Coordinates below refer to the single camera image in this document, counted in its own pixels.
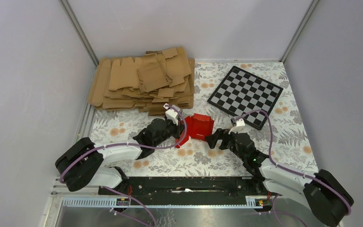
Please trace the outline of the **stack of brown cardboard blanks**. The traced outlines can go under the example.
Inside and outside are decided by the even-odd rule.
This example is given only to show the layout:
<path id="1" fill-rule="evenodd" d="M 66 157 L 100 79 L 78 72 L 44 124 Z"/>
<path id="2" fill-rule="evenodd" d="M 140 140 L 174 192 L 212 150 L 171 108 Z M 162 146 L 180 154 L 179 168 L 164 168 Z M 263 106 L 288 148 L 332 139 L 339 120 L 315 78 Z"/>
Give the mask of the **stack of brown cardboard blanks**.
<path id="1" fill-rule="evenodd" d="M 195 60 L 182 46 L 140 57 L 103 57 L 87 102 L 97 110 L 138 109 L 149 115 L 164 114 L 166 103 L 192 108 L 194 73 Z"/>

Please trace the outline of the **red paper box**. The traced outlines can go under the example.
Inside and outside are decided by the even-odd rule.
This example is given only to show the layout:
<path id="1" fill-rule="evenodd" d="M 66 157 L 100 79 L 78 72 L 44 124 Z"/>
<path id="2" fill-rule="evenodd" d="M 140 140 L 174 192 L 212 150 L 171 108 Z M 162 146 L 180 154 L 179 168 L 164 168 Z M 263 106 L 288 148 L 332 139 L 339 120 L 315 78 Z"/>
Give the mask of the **red paper box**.
<path id="1" fill-rule="evenodd" d="M 180 148 L 189 139 L 205 141 L 205 137 L 212 134 L 214 120 L 210 116 L 194 113 L 187 116 L 185 121 L 187 123 L 187 135 L 175 146 L 176 148 Z"/>

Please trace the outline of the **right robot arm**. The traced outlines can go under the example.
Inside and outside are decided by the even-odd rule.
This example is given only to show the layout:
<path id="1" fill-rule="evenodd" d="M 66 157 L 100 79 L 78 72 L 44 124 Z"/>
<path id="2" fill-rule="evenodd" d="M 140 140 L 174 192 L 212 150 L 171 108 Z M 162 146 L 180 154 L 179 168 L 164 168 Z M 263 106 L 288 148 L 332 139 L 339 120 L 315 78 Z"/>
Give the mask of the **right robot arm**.
<path id="1" fill-rule="evenodd" d="M 228 149 L 242 160 L 252 175 L 252 188 L 256 194 L 270 191 L 292 199 L 329 227 L 336 227 L 350 214 L 354 199 L 329 171 L 321 169 L 314 173 L 274 164 L 269 155 L 255 147 L 247 133 L 217 129 L 205 140 L 210 148 L 215 148 L 220 140 L 220 150 Z"/>

